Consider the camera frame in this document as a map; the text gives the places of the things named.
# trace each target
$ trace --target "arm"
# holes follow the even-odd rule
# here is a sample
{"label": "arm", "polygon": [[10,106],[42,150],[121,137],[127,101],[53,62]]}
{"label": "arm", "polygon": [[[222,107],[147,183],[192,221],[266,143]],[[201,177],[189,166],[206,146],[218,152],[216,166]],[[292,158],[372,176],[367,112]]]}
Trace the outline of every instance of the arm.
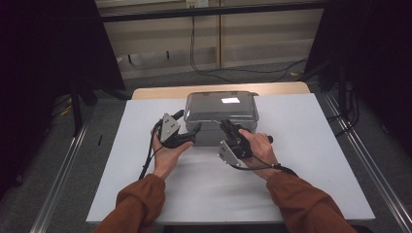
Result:
{"label": "arm", "polygon": [[178,148],[161,146],[154,137],[154,171],[144,179],[125,187],[118,194],[116,208],[109,213],[94,232],[152,232],[165,200],[165,180],[175,168],[179,156],[191,147],[187,142]]}
{"label": "arm", "polygon": [[[254,155],[268,163],[278,164],[267,136],[239,130],[250,143]],[[249,167],[261,165],[255,158],[244,159]],[[273,202],[280,208],[291,232],[356,232],[343,218],[333,199],[305,180],[275,169],[254,171],[267,181]]]}

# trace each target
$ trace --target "brown sleeve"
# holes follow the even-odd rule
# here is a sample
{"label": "brown sleeve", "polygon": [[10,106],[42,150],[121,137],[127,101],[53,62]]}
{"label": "brown sleeve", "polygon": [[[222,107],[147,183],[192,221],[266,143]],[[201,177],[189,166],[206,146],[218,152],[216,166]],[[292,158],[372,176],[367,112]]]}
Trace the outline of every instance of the brown sleeve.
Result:
{"label": "brown sleeve", "polygon": [[266,186],[291,233],[356,232],[333,199],[303,179],[280,172]]}
{"label": "brown sleeve", "polygon": [[116,208],[94,232],[152,232],[165,200],[164,189],[164,180],[152,174],[125,187],[118,194]]}

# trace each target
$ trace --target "plastic container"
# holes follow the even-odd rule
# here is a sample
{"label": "plastic container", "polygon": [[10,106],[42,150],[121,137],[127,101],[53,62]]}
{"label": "plastic container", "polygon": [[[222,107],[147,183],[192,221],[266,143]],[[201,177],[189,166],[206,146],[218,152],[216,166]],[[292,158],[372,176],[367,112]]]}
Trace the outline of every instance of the plastic container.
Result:
{"label": "plastic container", "polygon": [[194,92],[188,96],[184,117],[187,130],[202,123],[195,146],[218,147],[221,140],[226,139],[220,128],[222,119],[230,119],[255,132],[258,110],[254,95],[249,91],[215,91]]}

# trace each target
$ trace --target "hand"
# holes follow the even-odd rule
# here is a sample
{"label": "hand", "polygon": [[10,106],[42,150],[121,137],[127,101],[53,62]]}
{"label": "hand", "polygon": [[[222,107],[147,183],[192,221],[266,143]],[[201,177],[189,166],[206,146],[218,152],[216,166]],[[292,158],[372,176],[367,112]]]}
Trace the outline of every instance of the hand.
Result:
{"label": "hand", "polygon": [[178,148],[163,148],[157,135],[154,135],[153,149],[154,154],[154,171],[153,174],[166,180],[170,173],[175,169],[179,156],[193,145],[193,142],[186,142]]}
{"label": "hand", "polygon": [[[266,134],[261,134],[261,133],[251,134],[247,130],[244,130],[244,129],[239,129],[239,133],[242,134],[249,141],[249,144],[251,145],[251,150],[254,156],[256,156],[261,161],[267,164],[270,164],[270,165],[279,163],[278,159],[276,158],[275,152],[273,151],[273,148],[270,145],[269,140],[267,139]],[[264,166],[264,164],[260,162],[258,159],[251,157],[251,158],[243,159],[242,161],[248,167]],[[280,171],[276,169],[262,169],[262,170],[255,170],[254,172],[260,178],[267,181],[275,173],[278,173]]]}

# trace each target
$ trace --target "metal frame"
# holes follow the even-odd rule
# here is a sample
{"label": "metal frame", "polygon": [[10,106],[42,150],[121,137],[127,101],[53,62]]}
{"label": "metal frame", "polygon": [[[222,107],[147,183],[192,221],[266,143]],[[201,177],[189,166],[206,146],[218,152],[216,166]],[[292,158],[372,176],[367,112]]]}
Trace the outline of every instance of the metal frame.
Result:
{"label": "metal frame", "polygon": [[206,17],[246,13],[284,12],[323,9],[328,4],[329,2],[327,0],[319,0],[311,2],[261,4],[253,6],[194,8],[143,13],[103,14],[100,16],[100,19],[102,22],[116,22],[172,17]]}
{"label": "metal frame", "polygon": [[[331,94],[325,94],[324,97],[332,112],[336,116],[339,116],[339,106],[336,99]],[[338,120],[339,125],[342,127],[342,129],[349,128],[348,121],[346,121],[343,117],[339,117]],[[345,135],[347,136],[349,142],[357,153],[370,178],[373,180],[385,202],[387,203],[402,231],[405,233],[412,233],[411,215],[409,214],[403,202],[395,193],[394,189],[385,179],[384,175],[376,165],[369,151],[364,146],[355,129],[351,129],[345,132]]]}
{"label": "metal frame", "polygon": [[52,214],[54,213],[63,187],[66,184],[66,180],[76,159],[76,155],[82,144],[83,138],[85,137],[93,112],[94,107],[90,107],[88,113],[86,113],[87,117],[85,123],[80,129],[79,134],[77,134],[77,136],[73,138],[72,144],[70,145],[70,148],[66,153],[60,170],[58,171],[58,174],[52,184],[51,190],[49,191],[48,197],[43,203],[42,209],[40,210],[39,214],[37,214],[36,220],[31,227],[30,233],[46,232],[46,230],[48,229],[49,223],[52,219]]}

